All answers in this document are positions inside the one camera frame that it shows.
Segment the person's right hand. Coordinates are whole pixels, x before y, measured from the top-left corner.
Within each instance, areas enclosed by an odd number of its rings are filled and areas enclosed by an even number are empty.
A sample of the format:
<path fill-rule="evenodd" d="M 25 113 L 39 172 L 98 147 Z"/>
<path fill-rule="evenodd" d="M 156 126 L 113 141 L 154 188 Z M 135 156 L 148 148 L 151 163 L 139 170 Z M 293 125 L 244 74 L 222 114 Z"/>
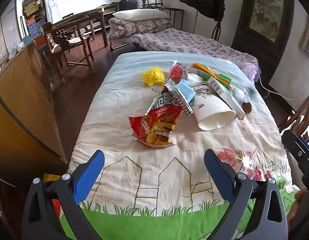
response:
<path fill-rule="evenodd" d="M 293 221 L 293 219 L 295 218 L 297 211 L 298 211 L 298 207 L 301 203 L 301 200 L 304 196 L 304 194 L 307 192 L 307 189 L 304 187 L 302 188 L 300 191 L 298 191 L 295 195 L 295 201 L 294 203 L 291 205 L 290 211 L 287 214 L 287 228 L 288 228 L 288 232 L 290 232 L 291 230 L 291 222 Z"/>

